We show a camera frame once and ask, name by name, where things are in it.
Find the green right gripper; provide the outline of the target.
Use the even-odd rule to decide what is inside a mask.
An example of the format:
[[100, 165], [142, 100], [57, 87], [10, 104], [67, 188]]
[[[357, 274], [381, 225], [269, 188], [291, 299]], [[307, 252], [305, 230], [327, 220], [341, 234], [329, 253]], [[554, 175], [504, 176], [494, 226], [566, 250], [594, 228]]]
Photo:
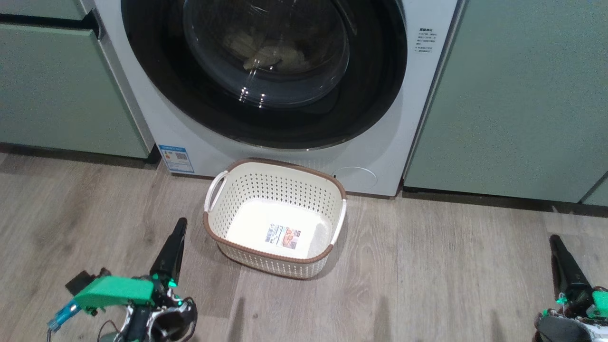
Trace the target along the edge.
[[608, 320], [608, 289], [591, 287], [575, 258], [558, 235], [550, 236], [556, 303], [569, 318]]

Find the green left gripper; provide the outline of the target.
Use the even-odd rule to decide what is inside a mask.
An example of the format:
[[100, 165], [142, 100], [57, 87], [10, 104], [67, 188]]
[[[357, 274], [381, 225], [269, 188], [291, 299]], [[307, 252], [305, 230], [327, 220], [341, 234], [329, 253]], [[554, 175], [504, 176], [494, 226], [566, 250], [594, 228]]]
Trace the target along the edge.
[[185, 217], [178, 219], [150, 268], [150, 275], [131, 278], [107, 275], [95, 278], [74, 296], [74, 301], [90, 312], [109, 306], [161, 309], [183, 305], [184, 299], [176, 296], [174, 288], [180, 279], [187, 225]]

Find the washing machine glass door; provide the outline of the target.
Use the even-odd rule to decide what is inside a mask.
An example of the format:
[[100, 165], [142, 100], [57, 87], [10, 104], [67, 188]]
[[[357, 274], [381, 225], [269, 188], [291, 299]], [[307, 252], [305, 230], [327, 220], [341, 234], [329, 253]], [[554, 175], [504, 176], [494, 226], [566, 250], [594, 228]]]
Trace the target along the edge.
[[[401, 0], [121, 0], [146, 76], [184, 114], [235, 141], [318, 149], [378, 123], [408, 59]], [[231, 28], [290, 40], [312, 68], [245, 71], [222, 45]]]

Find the cream yellow printed garment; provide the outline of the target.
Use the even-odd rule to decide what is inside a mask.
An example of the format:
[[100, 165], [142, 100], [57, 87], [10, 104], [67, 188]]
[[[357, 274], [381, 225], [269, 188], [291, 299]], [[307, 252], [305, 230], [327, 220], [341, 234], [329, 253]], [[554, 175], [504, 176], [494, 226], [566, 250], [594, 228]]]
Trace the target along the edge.
[[224, 35], [222, 45], [242, 61], [245, 71], [262, 69], [294, 74], [309, 71], [312, 66], [304, 52], [290, 40], [269, 39], [256, 28], [232, 28]]

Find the sage green cabinet door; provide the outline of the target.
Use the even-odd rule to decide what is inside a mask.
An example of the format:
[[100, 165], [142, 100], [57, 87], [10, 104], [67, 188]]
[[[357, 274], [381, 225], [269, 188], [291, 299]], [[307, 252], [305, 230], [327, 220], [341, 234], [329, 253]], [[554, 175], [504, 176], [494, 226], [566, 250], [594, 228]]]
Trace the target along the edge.
[[151, 152], [93, 30], [8, 23], [0, 24], [0, 143]]
[[608, 171], [608, 0], [465, 0], [408, 188], [576, 203]]
[[608, 171], [580, 199], [580, 203], [608, 207]]

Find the white front-load washing machine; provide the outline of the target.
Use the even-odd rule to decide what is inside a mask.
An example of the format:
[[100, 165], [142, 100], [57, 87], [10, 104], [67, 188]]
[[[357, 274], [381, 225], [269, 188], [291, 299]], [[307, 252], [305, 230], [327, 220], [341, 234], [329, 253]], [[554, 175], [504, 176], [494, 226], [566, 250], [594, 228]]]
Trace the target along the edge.
[[[400, 92], [392, 106], [378, 123], [356, 138], [337, 145], [302, 150], [273, 149], [238, 142], [213, 132], [184, 114], [159, 92], [137, 61], [124, 30], [120, 2], [94, 0], [115, 56], [156, 146], [187, 150], [195, 170], [191, 175], [214, 177], [233, 162], [249, 157], [302, 165], [330, 177], [336, 169], [356, 166], [370, 170], [378, 178], [376, 186], [363, 194], [393, 197], [402, 183], [456, 11], [461, 9], [464, 0], [401, 0], [406, 20], [408, 59]], [[430, 53], [413, 50], [419, 28], [432, 28], [437, 35]]]

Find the printed label sticker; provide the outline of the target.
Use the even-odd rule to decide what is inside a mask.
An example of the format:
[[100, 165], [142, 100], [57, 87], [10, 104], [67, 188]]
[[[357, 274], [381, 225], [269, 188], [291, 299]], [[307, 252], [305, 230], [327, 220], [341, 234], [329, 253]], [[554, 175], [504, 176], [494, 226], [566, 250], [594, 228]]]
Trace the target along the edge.
[[301, 233], [295, 228], [271, 224], [265, 237], [265, 243], [286, 247], [287, 249], [296, 249]]

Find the cream perforated basket brown rim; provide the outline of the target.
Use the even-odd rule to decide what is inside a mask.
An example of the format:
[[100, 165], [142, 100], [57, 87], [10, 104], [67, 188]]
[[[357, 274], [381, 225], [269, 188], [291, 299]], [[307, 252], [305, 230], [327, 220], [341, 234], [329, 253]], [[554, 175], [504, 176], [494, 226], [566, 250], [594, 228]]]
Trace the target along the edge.
[[[211, 182], [203, 223], [231, 260], [269, 274], [310, 279], [324, 268], [347, 214], [347, 193], [330, 175], [249, 158]], [[296, 249], [265, 243], [271, 224], [301, 231]]]

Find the blue energy label sticker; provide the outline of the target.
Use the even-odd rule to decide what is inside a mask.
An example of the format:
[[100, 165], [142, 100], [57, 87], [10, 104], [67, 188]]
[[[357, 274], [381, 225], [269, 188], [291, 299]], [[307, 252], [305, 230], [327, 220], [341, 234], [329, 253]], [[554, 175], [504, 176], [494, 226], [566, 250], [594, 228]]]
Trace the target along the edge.
[[187, 150], [184, 148], [158, 144], [158, 150], [161, 153], [169, 171], [186, 174], [195, 173]]

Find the round white filter cover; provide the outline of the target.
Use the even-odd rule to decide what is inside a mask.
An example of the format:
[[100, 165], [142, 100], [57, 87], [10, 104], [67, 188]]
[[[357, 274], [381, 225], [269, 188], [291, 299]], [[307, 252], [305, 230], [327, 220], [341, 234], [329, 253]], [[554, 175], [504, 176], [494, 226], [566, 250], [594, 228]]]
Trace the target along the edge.
[[339, 181], [347, 192], [364, 193], [376, 186], [378, 178], [370, 170], [349, 166], [336, 169], [332, 177]]

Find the white text notice sticker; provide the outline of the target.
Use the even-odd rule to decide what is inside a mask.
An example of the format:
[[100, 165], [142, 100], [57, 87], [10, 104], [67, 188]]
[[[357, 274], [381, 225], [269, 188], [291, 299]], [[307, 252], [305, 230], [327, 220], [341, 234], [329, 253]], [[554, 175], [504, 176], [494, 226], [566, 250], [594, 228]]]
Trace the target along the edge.
[[419, 28], [414, 45], [416, 53], [430, 53], [434, 49], [437, 35], [432, 28]]

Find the sage green cabinet drawer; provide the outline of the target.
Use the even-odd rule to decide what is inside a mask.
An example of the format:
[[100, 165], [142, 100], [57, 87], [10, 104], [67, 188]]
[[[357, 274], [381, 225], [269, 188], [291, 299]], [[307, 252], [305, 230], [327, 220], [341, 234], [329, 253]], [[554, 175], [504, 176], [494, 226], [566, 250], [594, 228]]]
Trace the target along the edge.
[[94, 0], [0, 0], [0, 14], [80, 21], [95, 8]]

